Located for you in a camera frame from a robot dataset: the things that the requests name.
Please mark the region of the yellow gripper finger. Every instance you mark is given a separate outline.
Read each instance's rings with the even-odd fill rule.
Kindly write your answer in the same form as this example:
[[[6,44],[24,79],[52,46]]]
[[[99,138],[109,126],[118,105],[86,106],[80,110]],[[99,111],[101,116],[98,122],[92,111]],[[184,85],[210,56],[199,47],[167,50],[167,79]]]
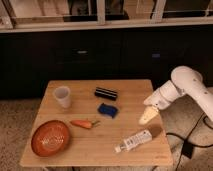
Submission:
[[[147,106],[139,119],[140,125],[145,125],[159,114],[159,110],[154,106]]]

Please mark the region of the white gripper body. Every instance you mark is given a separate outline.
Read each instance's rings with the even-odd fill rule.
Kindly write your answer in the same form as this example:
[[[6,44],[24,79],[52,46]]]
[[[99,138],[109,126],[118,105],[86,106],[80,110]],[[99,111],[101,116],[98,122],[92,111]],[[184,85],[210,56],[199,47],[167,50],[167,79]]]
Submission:
[[[144,104],[147,106],[154,106],[158,110],[164,110],[170,105],[170,102],[167,101],[160,93],[160,90],[157,89],[144,100]]]

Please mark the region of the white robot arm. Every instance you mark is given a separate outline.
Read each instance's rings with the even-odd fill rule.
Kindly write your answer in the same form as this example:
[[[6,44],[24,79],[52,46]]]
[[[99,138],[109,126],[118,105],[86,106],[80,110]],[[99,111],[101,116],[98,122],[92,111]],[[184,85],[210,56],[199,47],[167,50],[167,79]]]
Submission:
[[[190,96],[213,122],[213,93],[203,83],[202,75],[187,66],[178,66],[171,72],[171,79],[157,88],[144,100],[146,106],[139,119],[145,125],[161,110],[168,108],[176,99]]]

